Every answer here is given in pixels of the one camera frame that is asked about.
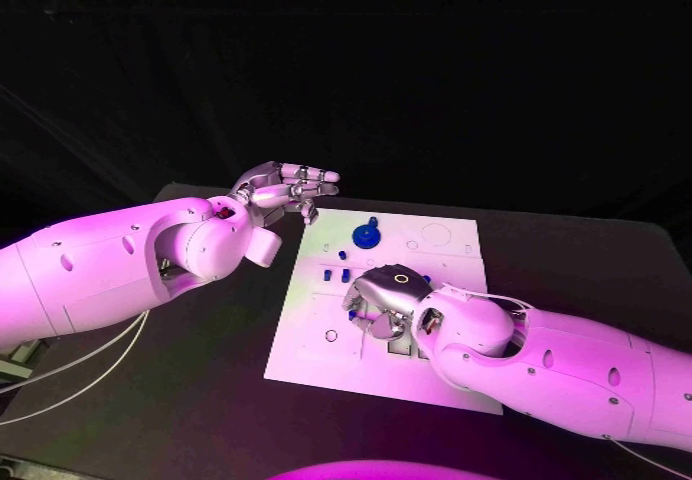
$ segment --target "robotic hand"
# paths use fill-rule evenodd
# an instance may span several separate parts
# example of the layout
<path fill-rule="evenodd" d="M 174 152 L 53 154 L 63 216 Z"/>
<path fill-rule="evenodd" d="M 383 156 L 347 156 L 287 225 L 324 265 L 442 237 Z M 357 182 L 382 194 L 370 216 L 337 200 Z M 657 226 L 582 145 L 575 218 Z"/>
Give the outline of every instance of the robotic hand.
<path fill-rule="evenodd" d="M 313 197 L 339 175 L 268 162 L 226 196 L 181 198 L 62 222 L 0 250 L 0 346 L 111 325 L 226 277 L 268 267 L 265 230 L 285 211 L 317 218 Z"/>
<path fill-rule="evenodd" d="M 375 320 L 354 314 L 363 301 L 382 311 Z M 354 327 L 380 340 L 411 330 L 454 388 L 589 437 L 692 452 L 692 355 L 507 297 L 450 284 L 432 289 L 400 265 L 353 281 L 343 308 Z"/>

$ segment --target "blue knob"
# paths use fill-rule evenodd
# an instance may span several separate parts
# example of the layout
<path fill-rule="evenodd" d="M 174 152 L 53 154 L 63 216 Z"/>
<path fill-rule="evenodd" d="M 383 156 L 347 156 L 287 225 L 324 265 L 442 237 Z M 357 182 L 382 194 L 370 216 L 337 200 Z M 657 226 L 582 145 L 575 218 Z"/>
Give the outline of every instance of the blue knob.
<path fill-rule="evenodd" d="M 382 234 L 377 230 L 377 219 L 370 217 L 367 220 L 367 225 L 360 225 L 353 230 L 353 243 L 357 248 L 369 249 L 377 246 L 379 241 L 382 240 Z"/>

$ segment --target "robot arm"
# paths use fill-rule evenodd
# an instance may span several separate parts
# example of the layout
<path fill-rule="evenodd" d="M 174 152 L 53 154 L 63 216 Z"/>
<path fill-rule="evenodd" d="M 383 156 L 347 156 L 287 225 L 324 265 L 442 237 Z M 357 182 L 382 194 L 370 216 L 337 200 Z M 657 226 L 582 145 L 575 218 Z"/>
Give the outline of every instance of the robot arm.
<path fill-rule="evenodd" d="M 181 198 L 62 222 L 0 250 L 0 345 L 92 330 L 226 277 L 246 257 L 268 267 L 284 211 L 305 224 L 333 172 L 268 162 L 227 196 Z M 160 269 L 161 261 L 170 262 Z"/>
<path fill-rule="evenodd" d="M 692 451 L 692 355 L 581 317 L 444 284 L 400 265 L 356 279 L 343 307 L 383 312 L 351 322 L 382 340 L 411 329 L 441 379 L 594 438 Z M 519 351 L 507 352 L 513 343 Z"/>

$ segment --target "table surface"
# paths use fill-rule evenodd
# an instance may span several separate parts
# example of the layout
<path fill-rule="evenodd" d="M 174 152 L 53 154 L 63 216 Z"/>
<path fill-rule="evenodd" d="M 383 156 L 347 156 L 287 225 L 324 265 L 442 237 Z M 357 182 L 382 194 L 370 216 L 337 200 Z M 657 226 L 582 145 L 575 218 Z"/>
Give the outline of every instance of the table surface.
<path fill-rule="evenodd" d="M 227 190 L 170 184 L 157 201 Z M 614 325 L 692 352 L 692 278 L 666 232 L 635 222 L 320 198 L 326 208 L 474 219 L 488 291 Z M 104 479 L 255 479 L 305 465 L 390 459 L 497 478 L 670 478 L 618 447 L 504 409 L 503 416 L 264 379 L 302 234 L 300 215 L 269 269 L 240 263 L 222 281 L 155 308 L 105 380 L 49 413 L 0 427 L 0 453 Z M 67 335 L 37 372 L 127 327 Z M 24 387 L 1 419 L 47 406 L 108 368 L 128 341 Z M 635 446 L 672 467 L 692 457 Z"/>

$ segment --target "black curtain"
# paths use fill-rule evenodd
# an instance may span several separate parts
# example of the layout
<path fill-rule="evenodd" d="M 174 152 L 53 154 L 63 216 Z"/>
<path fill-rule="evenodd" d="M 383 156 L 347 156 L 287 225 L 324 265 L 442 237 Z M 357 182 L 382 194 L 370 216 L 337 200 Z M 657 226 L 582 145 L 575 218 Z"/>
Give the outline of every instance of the black curtain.
<path fill-rule="evenodd" d="M 4 15 L 0 240 L 277 160 L 350 197 L 654 222 L 689 265 L 683 10 Z"/>

